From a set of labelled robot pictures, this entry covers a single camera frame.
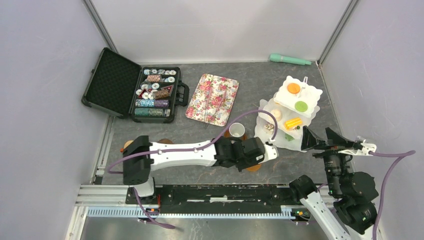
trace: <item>gray tabletop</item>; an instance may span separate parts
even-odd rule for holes
[[[181,79],[190,88],[190,99],[199,79],[203,74],[212,74],[239,81],[239,89],[235,97],[229,121],[240,114],[258,109],[261,99],[269,100],[287,76],[302,80],[308,76],[308,84],[323,90],[318,102],[320,111],[312,120],[310,128],[318,135],[325,137],[325,128],[330,127],[339,132],[332,105],[321,78],[318,67],[313,64],[299,66],[275,62],[244,62],[244,63],[202,63],[173,65],[181,68]],[[108,165],[122,157],[120,149],[128,140],[140,135],[148,135],[151,142],[160,139],[170,139],[175,144],[196,143],[216,137],[222,127],[210,125],[204,129],[203,122],[188,119],[185,116],[187,107],[176,107],[175,120],[169,124],[136,123],[130,119],[115,119],[113,122],[113,139],[108,155]],[[257,114],[245,116],[240,120],[246,128],[249,137],[255,134]],[[324,165],[321,159],[312,157],[311,152],[298,152],[279,148],[279,157],[262,164],[256,172],[235,167],[205,167],[187,165],[168,167],[156,170],[150,174],[156,184],[282,184],[289,183],[301,175],[308,175],[316,183],[326,182]],[[118,165],[114,170],[122,170]],[[105,173],[103,185],[121,185],[122,176]]]

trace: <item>teal microphone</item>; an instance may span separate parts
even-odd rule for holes
[[[269,60],[271,62],[276,63],[288,63],[288,64],[297,64],[297,65],[311,65],[312,62],[306,61],[304,59],[295,58],[295,57],[289,57],[289,56],[283,56],[277,53],[272,53],[269,55]]]

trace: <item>green circle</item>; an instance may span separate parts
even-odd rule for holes
[[[298,101],[294,104],[294,108],[297,111],[303,113],[303,112],[306,112],[306,110],[308,110],[308,105],[304,101]]]

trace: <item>floral patterned cover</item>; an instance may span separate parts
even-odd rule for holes
[[[187,111],[185,111],[185,116],[189,119],[204,122],[207,107],[206,122],[220,127],[225,126],[230,116],[238,89],[239,82],[234,79],[203,74],[197,84]],[[208,106],[206,106],[210,90],[212,92]],[[218,109],[224,93],[225,99]]]

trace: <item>black case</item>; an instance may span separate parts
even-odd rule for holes
[[[134,115],[135,102],[138,98],[136,90],[140,89],[140,85],[148,76],[143,73],[144,69],[176,71],[176,75],[162,75],[163,78],[174,77],[175,82],[159,82],[160,87],[174,85],[171,95],[164,98],[169,100],[167,109],[170,109],[170,115],[168,117]],[[105,47],[91,73],[90,81],[81,102],[87,107],[99,109],[120,119],[130,117],[137,123],[170,123],[175,118],[175,106],[185,107],[189,102],[189,87],[181,82],[179,67],[143,68]]]

